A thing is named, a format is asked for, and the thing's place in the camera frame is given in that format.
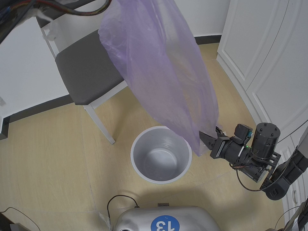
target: drawer handle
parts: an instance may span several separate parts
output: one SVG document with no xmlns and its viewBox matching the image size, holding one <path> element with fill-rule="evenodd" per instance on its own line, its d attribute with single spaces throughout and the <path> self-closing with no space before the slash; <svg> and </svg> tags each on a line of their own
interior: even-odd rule
<svg viewBox="0 0 308 231">
<path fill-rule="evenodd" d="M 293 191 L 293 200 L 294 200 L 294 203 L 297 205 L 298 202 L 296 201 L 296 190 Z"/>
</svg>

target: blue circle sticker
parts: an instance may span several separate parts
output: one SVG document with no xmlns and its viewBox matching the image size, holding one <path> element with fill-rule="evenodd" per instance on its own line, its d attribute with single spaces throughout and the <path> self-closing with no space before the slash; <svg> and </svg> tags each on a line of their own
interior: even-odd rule
<svg viewBox="0 0 308 231">
<path fill-rule="evenodd" d="M 172 216 L 160 216 L 154 219 L 151 224 L 151 231 L 179 231 L 180 224 Z"/>
</svg>

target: garbage bag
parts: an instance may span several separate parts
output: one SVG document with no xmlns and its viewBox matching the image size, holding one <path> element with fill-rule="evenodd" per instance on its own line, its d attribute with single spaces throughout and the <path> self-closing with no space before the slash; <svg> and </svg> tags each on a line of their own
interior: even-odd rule
<svg viewBox="0 0 308 231">
<path fill-rule="evenodd" d="M 199 131 L 217 137 L 217 98 L 174 0 L 112 0 L 98 33 L 145 110 L 182 136 L 198 156 L 206 152 Z"/>
</svg>

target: gray chair seat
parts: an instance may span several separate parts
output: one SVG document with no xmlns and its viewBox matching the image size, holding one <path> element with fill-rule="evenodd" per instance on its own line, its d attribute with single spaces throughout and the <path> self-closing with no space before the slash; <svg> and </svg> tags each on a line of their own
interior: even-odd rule
<svg viewBox="0 0 308 231">
<path fill-rule="evenodd" d="M 56 64 L 76 105 L 88 105 L 124 79 L 102 46 L 98 30 L 57 54 Z"/>
</svg>

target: white chair leg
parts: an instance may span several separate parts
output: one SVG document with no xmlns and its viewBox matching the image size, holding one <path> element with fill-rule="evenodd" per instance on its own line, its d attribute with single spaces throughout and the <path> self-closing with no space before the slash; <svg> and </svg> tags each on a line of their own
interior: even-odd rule
<svg viewBox="0 0 308 231">
<path fill-rule="evenodd" d="M 99 129 L 102 131 L 102 133 L 106 136 L 106 138 L 110 141 L 111 144 L 115 143 L 115 140 L 113 137 L 110 135 L 110 133 L 107 131 L 105 126 L 103 125 L 102 121 L 99 119 L 97 114 L 95 113 L 93 107 L 91 104 L 89 105 L 84 105 L 84 109 L 88 112 L 88 114 L 91 116 L 95 124 L 99 127 Z"/>
</svg>

